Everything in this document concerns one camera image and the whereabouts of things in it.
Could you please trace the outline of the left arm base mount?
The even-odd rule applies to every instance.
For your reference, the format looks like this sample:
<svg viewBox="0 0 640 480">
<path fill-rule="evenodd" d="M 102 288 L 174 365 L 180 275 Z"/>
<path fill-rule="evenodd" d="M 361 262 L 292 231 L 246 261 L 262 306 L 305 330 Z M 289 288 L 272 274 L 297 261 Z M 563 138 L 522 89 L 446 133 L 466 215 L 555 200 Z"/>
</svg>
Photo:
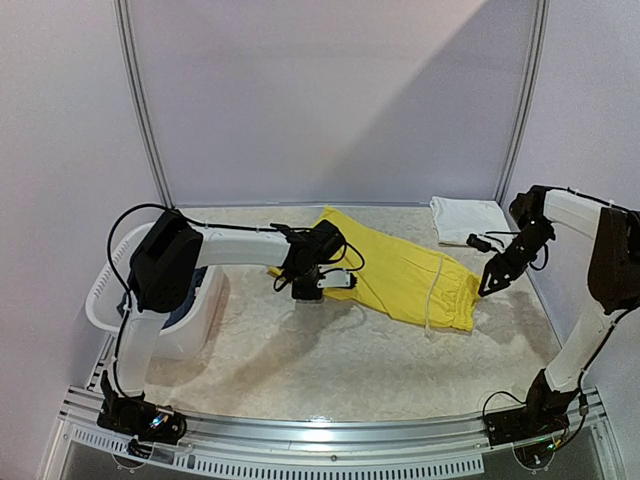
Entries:
<svg viewBox="0 0 640 480">
<path fill-rule="evenodd" d="M 96 424 L 112 432 L 136 437 L 138 441 L 177 445 L 187 431 L 187 419 L 170 406 L 160 406 L 144 395 L 125 397 L 111 385 L 109 375 L 100 379 L 103 403 Z"/>
</svg>

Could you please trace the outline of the yellow garment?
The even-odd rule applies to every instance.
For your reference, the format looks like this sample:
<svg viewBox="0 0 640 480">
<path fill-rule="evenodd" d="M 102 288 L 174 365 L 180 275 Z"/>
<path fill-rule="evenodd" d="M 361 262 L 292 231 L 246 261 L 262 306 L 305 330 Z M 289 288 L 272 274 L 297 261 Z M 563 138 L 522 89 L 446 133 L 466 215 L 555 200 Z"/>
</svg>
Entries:
<svg viewBox="0 0 640 480">
<path fill-rule="evenodd" d="M 421 327 L 473 330 L 477 274 L 445 253 L 369 228 L 334 207 L 325 207 L 317 220 L 336 225 L 356 247 L 338 266 L 361 268 L 354 289 L 326 289 L 327 297 Z"/>
</svg>

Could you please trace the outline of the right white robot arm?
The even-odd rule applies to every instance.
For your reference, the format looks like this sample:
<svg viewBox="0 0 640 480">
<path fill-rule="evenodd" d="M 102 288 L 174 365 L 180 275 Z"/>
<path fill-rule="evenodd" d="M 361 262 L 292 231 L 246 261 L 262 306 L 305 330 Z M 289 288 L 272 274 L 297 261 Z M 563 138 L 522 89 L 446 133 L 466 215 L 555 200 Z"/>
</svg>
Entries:
<svg viewBox="0 0 640 480">
<path fill-rule="evenodd" d="M 508 362 L 508 371 L 525 375 L 514 384 L 521 394 L 542 367 L 541 361 L 564 344 L 575 326 L 582 308 L 590 302 L 587 293 L 588 255 L 592 246 L 587 238 L 567 227 L 560 227 L 558 239 L 551 243 L 550 265 L 541 272 L 530 272 L 525 283 L 535 290 L 535 307 L 545 310 L 545 328 L 552 329 L 555 340 L 546 334 L 534 333 L 530 345 L 541 354 L 539 360 L 516 358 Z M 589 369 L 586 383 L 594 385 L 605 403 L 634 403 L 639 394 L 639 313 L 625 318 L 608 340 L 594 365 Z"/>
</svg>

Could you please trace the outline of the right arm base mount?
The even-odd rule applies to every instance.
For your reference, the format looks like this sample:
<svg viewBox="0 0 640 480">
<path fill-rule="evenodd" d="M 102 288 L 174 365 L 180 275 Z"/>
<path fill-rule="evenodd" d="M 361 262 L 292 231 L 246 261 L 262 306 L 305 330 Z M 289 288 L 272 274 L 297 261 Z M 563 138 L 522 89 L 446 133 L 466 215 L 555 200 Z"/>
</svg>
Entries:
<svg viewBox="0 0 640 480">
<path fill-rule="evenodd" d="M 488 413 L 489 402 L 496 396 L 503 395 L 517 403 L 508 409 L 503 409 Z M 562 430 L 559 440 L 552 440 L 547 447 L 549 451 L 557 451 L 564 445 L 570 443 L 583 429 L 586 416 L 589 413 L 589 404 L 585 392 L 577 394 L 578 413 L 581 417 L 578 427 L 570 432 L 569 417 L 567 415 L 568 405 L 560 408 L 559 413 L 549 411 L 542 412 L 534 420 L 528 417 L 526 404 L 508 391 L 500 390 L 492 393 L 484 402 L 481 410 L 481 419 L 491 447 L 505 445 L 531 439 L 537 436 L 550 436 L 557 428 Z"/>
</svg>

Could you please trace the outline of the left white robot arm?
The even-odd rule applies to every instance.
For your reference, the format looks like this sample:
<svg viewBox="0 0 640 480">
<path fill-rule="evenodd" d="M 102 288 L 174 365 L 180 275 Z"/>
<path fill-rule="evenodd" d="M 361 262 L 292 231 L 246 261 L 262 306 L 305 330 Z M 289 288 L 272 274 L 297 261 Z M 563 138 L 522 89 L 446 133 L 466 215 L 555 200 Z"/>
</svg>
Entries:
<svg viewBox="0 0 640 480">
<path fill-rule="evenodd" d="M 149 423 L 146 408 L 136 401 L 144 396 L 144 378 L 163 327 L 194 322 L 193 334 L 204 331 L 202 302 L 216 288 L 219 266 L 275 266 L 281 271 L 277 286 L 290 285 L 295 300 L 320 300 L 326 288 L 352 289 L 357 283 L 349 269 L 337 265 L 334 256 L 348 243 L 327 220 L 313 228 L 245 227 L 205 224 L 166 209 L 155 223 L 130 235 L 139 242 L 135 247 L 121 243 L 128 276 L 110 258 L 86 301 L 95 325 L 117 323 L 101 389 L 116 398 L 108 412 L 128 434 L 141 433 Z"/>
</svg>

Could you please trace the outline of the white t-shirt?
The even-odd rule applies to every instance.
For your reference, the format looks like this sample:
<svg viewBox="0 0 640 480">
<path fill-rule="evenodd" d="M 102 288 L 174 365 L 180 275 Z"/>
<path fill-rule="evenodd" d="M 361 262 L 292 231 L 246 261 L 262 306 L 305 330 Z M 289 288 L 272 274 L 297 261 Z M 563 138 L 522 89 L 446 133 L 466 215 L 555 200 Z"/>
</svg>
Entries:
<svg viewBox="0 0 640 480">
<path fill-rule="evenodd" d="M 493 200 L 464 200 L 433 196 L 429 202 L 439 244 L 466 246 L 471 234 L 505 236 L 509 225 Z"/>
</svg>

